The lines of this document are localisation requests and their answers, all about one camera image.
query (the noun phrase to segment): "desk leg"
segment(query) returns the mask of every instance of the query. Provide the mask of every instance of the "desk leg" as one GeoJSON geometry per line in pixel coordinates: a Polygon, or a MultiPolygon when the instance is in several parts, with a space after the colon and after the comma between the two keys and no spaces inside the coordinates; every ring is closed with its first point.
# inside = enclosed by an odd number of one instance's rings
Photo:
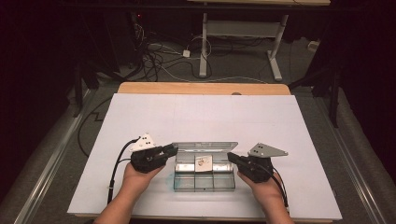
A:
{"type": "Polygon", "coordinates": [[[202,21],[202,49],[201,49],[201,61],[199,65],[199,77],[206,77],[206,66],[207,66],[207,50],[206,50],[206,38],[207,38],[207,13],[204,13],[204,19],[202,21]]]}
{"type": "Polygon", "coordinates": [[[267,51],[268,60],[270,62],[271,69],[273,71],[274,78],[276,81],[282,80],[282,76],[279,71],[279,66],[277,65],[277,62],[276,62],[276,53],[277,53],[277,50],[279,49],[280,41],[282,40],[282,35],[283,35],[283,32],[285,31],[286,22],[288,21],[288,17],[289,17],[289,15],[284,15],[282,17],[282,21],[279,24],[279,27],[277,28],[274,48],[273,48],[273,50],[267,51]]]}

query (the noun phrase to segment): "floor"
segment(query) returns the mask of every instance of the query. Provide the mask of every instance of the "floor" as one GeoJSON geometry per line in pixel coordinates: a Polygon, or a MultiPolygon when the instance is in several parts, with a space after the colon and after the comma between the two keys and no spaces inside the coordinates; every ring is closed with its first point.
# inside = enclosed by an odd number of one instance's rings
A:
{"type": "MultiPolygon", "coordinates": [[[[165,42],[150,46],[156,50],[156,54],[152,54],[154,61],[162,61],[162,70],[155,73],[146,61],[148,75],[142,71],[132,79],[279,83],[274,81],[265,56],[265,51],[272,46],[271,40],[244,38],[233,39],[232,45],[228,43],[213,40],[208,57],[210,77],[207,79],[194,77],[198,74],[197,60],[179,59],[184,48],[165,42]]],[[[307,44],[305,39],[281,44],[276,56],[283,76],[280,83],[290,84],[304,76],[314,57],[314,52],[307,50],[307,44]]],[[[193,50],[191,58],[197,57],[199,52],[193,50]]],[[[122,67],[121,74],[131,70],[133,68],[128,66],[122,67]]],[[[68,215],[66,211],[87,161],[84,154],[89,155],[106,115],[107,99],[120,85],[103,74],[98,78],[100,88],[85,91],[84,107],[77,118],[73,118],[76,106],[74,96],[70,94],[71,105],[26,163],[12,191],[1,204],[0,223],[89,223],[92,220],[68,215]]],[[[396,220],[394,183],[365,139],[342,90],[337,129],[327,116],[328,99],[314,98],[310,90],[309,87],[299,87],[292,90],[292,94],[297,98],[343,215],[342,220],[334,223],[391,223],[396,220]]],[[[159,223],[155,220],[135,221],[140,222],[159,223]]]]}

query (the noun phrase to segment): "finger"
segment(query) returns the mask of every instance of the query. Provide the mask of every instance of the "finger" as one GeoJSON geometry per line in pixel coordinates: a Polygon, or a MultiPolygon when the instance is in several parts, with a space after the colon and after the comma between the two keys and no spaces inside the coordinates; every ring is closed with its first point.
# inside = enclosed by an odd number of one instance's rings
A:
{"type": "Polygon", "coordinates": [[[241,179],[242,179],[243,181],[245,181],[245,183],[247,183],[250,187],[252,187],[252,186],[254,185],[253,181],[251,181],[251,179],[249,179],[247,176],[243,175],[243,174],[240,173],[239,171],[238,171],[237,174],[238,174],[239,177],[241,177],[241,179]]]}
{"type": "Polygon", "coordinates": [[[159,167],[155,170],[152,170],[150,172],[148,172],[148,176],[150,176],[151,178],[153,178],[155,175],[157,175],[165,166],[159,167]]]}

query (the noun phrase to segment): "wire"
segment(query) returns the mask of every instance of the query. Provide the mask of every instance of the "wire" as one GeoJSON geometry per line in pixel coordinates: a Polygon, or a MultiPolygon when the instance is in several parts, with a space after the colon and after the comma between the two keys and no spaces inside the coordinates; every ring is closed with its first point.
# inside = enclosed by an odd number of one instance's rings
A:
{"type": "Polygon", "coordinates": [[[140,137],[138,137],[137,139],[131,140],[127,144],[125,144],[125,146],[122,148],[122,150],[120,152],[120,155],[117,157],[117,161],[116,161],[116,164],[114,165],[114,169],[113,169],[113,174],[111,175],[110,184],[108,186],[107,204],[111,203],[111,201],[113,200],[113,189],[114,189],[114,183],[116,182],[114,179],[116,176],[117,168],[121,162],[121,156],[122,156],[123,152],[125,151],[125,149],[129,145],[137,142],[137,140],[139,140],[139,139],[140,139],[140,137]]]}
{"type": "Polygon", "coordinates": [[[97,108],[99,108],[99,106],[103,105],[105,102],[111,100],[111,98],[112,98],[112,96],[109,97],[109,98],[107,98],[107,99],[105,99],[105,100],[104,100],[102,103],[100,103],[95,109],[93,109],[93,110],[88,114],[88,116],[85,117],[85,119],[81,122],[81,125],[80,125],[79,128],[78,128],[78,134],[77,134],[78,146],[79,146],[79,149],[81,150],[81,152],[82,152],[87,158],[89,158],[90,155],[89,155],[89,154],[84,150],[84,148],[82,147],[81,139],[80,139],[82,126],[83,126],[84,123],[87,121],[87,119],[88,119],[88,117],[89,117],[90,115],[96,115],[95,121],[102,121],[101,119],[98,119],[99,112],[94,112],[94,111],[95,111],[97,108]]]}
{"type": "Polygon", "coordinates": [[[285,205],[285,207],[287,208],[287,210],[289,212],[288,194],[286,193],[285,185],[283,184],[283,180],[282,180],[282,177],[280,176],[280,173],[278,171],[276,171],[277,174],[279,175],[279,178],[280,178],[280,180],[282,182],[282,185],[280,185],[280,183],[276,179],[276,177],[273,174],[271,174],[265,167],[263,167],[262,165],[259,165],[257,163],[256,163],[256,165],[259,166],[260,168],[262,168],[268,175],[271,176],[271,178],[274,179],[275,183],[279,187],[280,193],[282,194],[283,204],[285,205]]]}

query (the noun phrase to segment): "gray carpet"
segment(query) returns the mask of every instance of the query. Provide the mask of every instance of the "gray carpet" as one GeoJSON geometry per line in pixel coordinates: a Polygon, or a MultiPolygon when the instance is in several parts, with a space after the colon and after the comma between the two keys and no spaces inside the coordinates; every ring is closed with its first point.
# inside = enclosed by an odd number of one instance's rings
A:
{"type": "MultiPolygon", "coordinates": [[[[314,53],[306,50],[307,43],[304,39],[296,41],[293,44],[282,43],[276,57],[282,76],[284,77],[281,83],[289,84],[304,76],[314,55],[314,53]]],[[[169,43],[166,45],[172,49],[176,49],[178,52],[183,50],[178,45],[169,43]]],[[[267,83],[275,83],[264,54],[271,47],[271,41],[264,40],[258,47],[244,46],[241,49],[235,49],[233,52],[226,54],[226,56],[216,56],[216,54],[227,53],[227,47],[229,46],[218,47],[217,49],[213,48],[212,56],[209,56],[212,70],[210,80],[225,77],[251,77],[267,83]]],[[[177,57],[169,54],[161,55],[167,61],[177,57]]],[[[193,71],[197,75],[198,62],[192,60],[185,61],[193,63],[193,71]]],[[[159,81],[181,81],[175,79],[175,77],[202,81],[191,75],[191,66],[188,63],[175,64],[166,70],[168,73],[163,70],[159,72],[159,81]]],[[[143,73],[140,73],[134,78],[142,76],[143,73]]],[[[93,98],[85,104],[87,106],[85,117],[88,116],[88,118],[82,125],[80,133],[81,146],[87,154],[90,153],[96,135],[100,130],[102,125],[102,121],[100,120],[106,115],[109,101],[95,110],[95,112],[98,112],[97,118],[96,114],[90,115],[89,113],[116,92],[119,86],[118,83],[108,80],[103,75],[99,77],[101,86],[97,91],[92,93],[93,98]]],[[[245,78],[229,78],[220,80],[219,82],[254,83],[256,81],[245,78]]],[[[361,201],[356,183],[351,178],[350,172],[347,169],[343,155],[340,152],[339,140],[334,136],[334,129],[327,121],[326,112],[323,112],[322,107],[319,105],[320,102],[326,102],[327,100],[313,98],[310,88],[297,88],[292,91],[292,94],[297,97],[306,126],[343,215],[343,220],[336,221],[335,223],[374,223],[373,218],[367,212],[365,204],[361,201]]],[[[0,206],[0,223],[14,223],[18,213],[34,188],[35,182],[46,166],[53,149],[57,147],[60,139],[63,138],[64,131],[70,126],[70,119],[72,119],[74,109],[75,107],[70,105],[64,116],[59,119],[58,123],[49,132],[46,139],[43,140],[40,147],[36,149],[35,154],[32,155],[26,164],[12,191],[0,206]]],[[[396,201],[396,190],[394,183],[371,149],[370,144],[361,131],[359,123],[349,110],[347,100],[342,92],[340,92],[338,124],[339,128],[336,131],[341,134],[347,148],[353,154],[357,167],[361,171],[367,185],[372,190],[375,201],[381,209],[385,222],[379,223],[391,223],[392,220],[396,220],[394,203],[396,201]]],[[[59,166],[56,176],[51,180],[49,189],[32,218],[32,223],[85,223],[91,220],[88,217],[74,217],[66,214],[86,161],[87,157],[84,156],[78,145],[78,132],[75,131],[66,147],[63,161],[59,166]]],[[[143,222],[160,223],[159,221],[150,220],[136,220],[134,223],[143,222]]],[[[191,222],[177,221],[172,223],[191,222]]]]}

